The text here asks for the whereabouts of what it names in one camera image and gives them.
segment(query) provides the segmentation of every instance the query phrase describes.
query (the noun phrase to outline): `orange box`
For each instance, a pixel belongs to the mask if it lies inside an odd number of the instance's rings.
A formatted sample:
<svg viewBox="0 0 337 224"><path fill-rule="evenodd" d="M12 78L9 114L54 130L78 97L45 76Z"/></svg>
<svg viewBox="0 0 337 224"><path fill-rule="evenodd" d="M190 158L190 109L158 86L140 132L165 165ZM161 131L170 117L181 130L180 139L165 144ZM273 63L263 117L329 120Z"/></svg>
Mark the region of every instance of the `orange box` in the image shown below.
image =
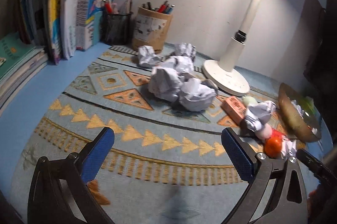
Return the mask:
<svg viewBox="0 0 337 224"><path fill-rule="evenodd" d="M240 125L240 122L245 117L246 107L235 96L226 98L223 101L221 108L226 111L237 125Z"/></svg>

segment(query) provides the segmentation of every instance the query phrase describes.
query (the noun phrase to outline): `pink ball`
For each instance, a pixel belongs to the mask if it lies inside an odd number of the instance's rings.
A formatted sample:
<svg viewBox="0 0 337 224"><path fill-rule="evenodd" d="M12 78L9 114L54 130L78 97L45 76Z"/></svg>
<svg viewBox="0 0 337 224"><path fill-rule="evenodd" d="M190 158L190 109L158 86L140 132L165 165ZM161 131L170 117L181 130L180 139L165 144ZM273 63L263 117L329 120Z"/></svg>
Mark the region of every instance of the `pink ball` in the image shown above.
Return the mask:
<svg viewBox="0 0 337 224"><path fill-rule="evenodd" d="M268 139L272 136L272 134L273 134L273 129L268 123L266 123L265 126L261 130L255 132L255 135L260 140Z"/></svg>

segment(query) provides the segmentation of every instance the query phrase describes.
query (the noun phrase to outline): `desk lamp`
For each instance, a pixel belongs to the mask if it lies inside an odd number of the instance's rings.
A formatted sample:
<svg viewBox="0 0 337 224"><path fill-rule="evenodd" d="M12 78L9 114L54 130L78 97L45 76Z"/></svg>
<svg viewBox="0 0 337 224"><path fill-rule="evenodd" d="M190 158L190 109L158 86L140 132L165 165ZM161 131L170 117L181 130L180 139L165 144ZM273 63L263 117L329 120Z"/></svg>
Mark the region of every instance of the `desk lamp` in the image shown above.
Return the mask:
<svg viewBox="0 0 337 224"><path fill-rule="evenodd" d="M227 93L243 96L250 90L246 79L234 69L244 47L261 0L251 0L239 30L232 37L220 61L207 60L203 64L205 76Z"/></svg>

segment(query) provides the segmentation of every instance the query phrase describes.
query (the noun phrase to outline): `metal bolt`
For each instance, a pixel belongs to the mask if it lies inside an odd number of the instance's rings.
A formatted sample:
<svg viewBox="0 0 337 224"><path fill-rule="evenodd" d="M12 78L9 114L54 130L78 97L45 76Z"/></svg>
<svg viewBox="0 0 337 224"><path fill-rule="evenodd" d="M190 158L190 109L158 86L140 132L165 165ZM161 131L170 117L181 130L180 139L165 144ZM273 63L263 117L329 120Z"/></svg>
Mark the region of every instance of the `metal bolt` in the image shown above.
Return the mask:
<svg viewBox="0 0 337 224"><path fill-rule="evenodd" d="M78 156L78 153L72 152L72 153L69 154L68 157L69 157L70 159L75 159L75 158L77 158L77 156Z"/></svg>
<svg viewBox="0 0 337 224"><path fill-rule="evenodd" d="M291 157L289 158L289 161L290 161L291 163L296 163L296 158L293 157L293 156L291 156Z"/></svg>
<svg viewBox="0 0 337 224"><path fill-rule="evenodd" d="M264 153L257 153L257 158L259 158L260 160L264 160L266 159L266 155Z"/></svg>

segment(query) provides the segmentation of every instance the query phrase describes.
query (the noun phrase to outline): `orange fruit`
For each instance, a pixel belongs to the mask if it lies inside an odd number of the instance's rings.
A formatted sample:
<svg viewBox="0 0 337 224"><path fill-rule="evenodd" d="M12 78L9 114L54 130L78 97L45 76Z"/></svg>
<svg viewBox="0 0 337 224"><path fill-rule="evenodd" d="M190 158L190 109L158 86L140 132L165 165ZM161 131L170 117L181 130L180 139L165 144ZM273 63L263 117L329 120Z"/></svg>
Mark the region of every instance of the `orange fruit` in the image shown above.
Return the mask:
<svg viewBox="0 0 337 224"><path fill-rule="evenodd" d="M265 141L265 153L270 158L277 158L282 150L282 140L278 137L272 137Z"/></svg>

